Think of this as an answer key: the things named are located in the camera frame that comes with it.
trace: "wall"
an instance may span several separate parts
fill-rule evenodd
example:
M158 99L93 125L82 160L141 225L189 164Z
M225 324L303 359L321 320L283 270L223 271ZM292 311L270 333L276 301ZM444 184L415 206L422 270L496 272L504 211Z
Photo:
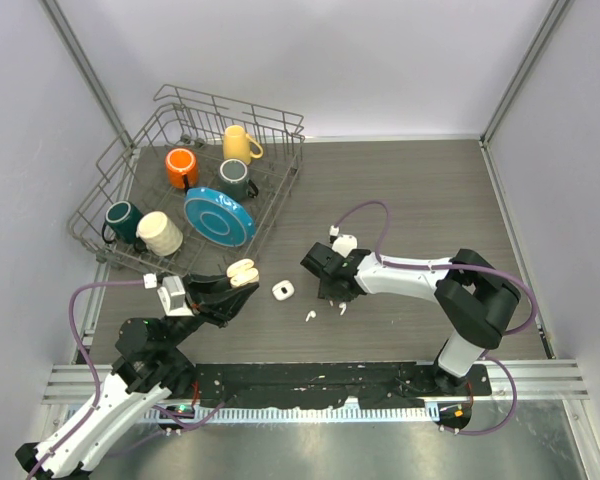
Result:
M493 153L553 343L600 418L600 0L574 2Z
M479 134L551 0L60 2L130 130L163 83L307 135Z
M112 138L38 2L0 2L0 480L24 478L13 454L69 360L69 295L95 262L65 222Z

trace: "metal wire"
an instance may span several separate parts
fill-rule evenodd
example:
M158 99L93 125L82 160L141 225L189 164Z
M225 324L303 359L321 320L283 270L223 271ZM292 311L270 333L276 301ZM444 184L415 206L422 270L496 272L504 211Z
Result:
M223 270L238 258L257 259L299 175L302 115L167 84L154 101L160 105L132 138L132 145L125 145L121 134L96 160L99 180L69 219L69 233L98 261L142 273L183 275L194 269ZM263 157L249 166L260 194L242 204L255 220L256 234L235 248L206 240L188 223L184 193L169 184L164 172L171 148L189 148L198 159L198 186L217 188L218 168L224 160L222 135L229 125L242 125L264 149ZM105 244L100 238L104 215L120 200L129 200L145 214L165 212L184 234L182 247L163 258L151 252L139 254L121 242Z

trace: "floor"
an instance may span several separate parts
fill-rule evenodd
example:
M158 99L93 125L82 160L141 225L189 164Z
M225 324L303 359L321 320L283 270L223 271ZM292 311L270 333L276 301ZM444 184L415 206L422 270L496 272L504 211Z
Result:
M300 265L342 213L368 199L383 199L393 223L383 253L410 258L478 251L494 266L518 274L511 245L477 141L309 143L304 164L258 261L260 289L228 328L204 326L180 349L195 362L329 362L433 360L452 331L438 305L397 295L352 302L344 316L316 298L318 281ZM370 207L341 230L373 248L384 221ZM138 278L112 270L110 279ZM284 279L295 295L276 301L271 287ZM305 322L310 310L317 317ZM134 316L161 316L154 291L109 288L91 348L97 363L110 363L118 327ZM529 313L526 302L512 321ZM503 359L546 358L535 328L507 337Z
M508 405L474 406L471 428ZM111 451L157 427L135 426ZM454 437L430 423L208 425L105 459L92 480L584 480L562 402L521 402L516 419L484 437Z

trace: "blue bowl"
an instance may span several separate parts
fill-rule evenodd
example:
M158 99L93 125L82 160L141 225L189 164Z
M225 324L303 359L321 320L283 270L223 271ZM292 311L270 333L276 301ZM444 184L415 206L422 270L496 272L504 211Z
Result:
M225 247L244 245L256 233L256 223L242 205L211 188L191 188L184 214L202 236Z

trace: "dark green mug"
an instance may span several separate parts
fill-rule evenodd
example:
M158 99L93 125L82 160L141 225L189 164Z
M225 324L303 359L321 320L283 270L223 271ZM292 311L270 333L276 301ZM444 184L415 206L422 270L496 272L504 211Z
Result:
M237 158L225 160L218 171L219 190L236 202L258 196L258 187L249 178L247 165Z
M131 202L116 202L107 209L104 216L104 225L102 225L102 240L107 245L120 240L129 245L133 245L136 252L146 252L147 246L138 238L136 230L138 223L144 215L138 207ZM115 234L113 238L105 237L105 230L109 227Z

